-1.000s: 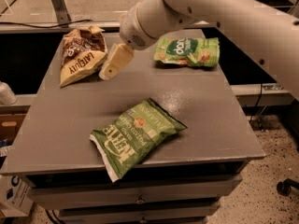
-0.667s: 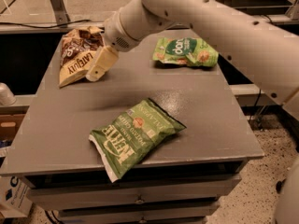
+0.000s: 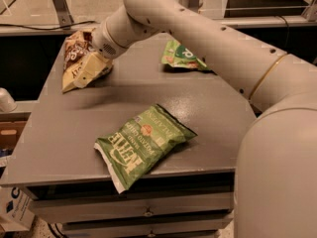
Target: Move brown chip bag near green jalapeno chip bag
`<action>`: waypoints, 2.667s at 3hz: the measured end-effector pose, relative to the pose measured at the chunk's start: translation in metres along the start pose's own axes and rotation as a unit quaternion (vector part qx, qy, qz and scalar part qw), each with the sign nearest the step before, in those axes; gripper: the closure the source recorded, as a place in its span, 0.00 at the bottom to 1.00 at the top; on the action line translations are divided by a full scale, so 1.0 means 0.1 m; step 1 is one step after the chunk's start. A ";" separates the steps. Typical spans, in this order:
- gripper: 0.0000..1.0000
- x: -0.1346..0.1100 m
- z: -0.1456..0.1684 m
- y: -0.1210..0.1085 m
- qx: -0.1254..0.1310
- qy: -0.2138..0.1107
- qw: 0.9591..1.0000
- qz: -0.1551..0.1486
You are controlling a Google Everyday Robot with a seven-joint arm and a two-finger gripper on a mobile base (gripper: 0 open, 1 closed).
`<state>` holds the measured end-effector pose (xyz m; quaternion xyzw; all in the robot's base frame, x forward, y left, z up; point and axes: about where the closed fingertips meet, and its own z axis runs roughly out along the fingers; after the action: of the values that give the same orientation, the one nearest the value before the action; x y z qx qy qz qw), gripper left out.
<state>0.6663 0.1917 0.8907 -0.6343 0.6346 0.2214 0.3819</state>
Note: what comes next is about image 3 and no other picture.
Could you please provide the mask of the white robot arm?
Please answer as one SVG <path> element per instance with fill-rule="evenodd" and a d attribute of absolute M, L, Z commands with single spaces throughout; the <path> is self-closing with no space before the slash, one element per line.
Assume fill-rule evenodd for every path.
<path fill-rule="evenodd" d="M 235 238 L 317 238 L 317 67 L 180 5 L 123 0 L 92 31 L 114 59 L 167 32 L 261 111 L 241 143 Z"/>

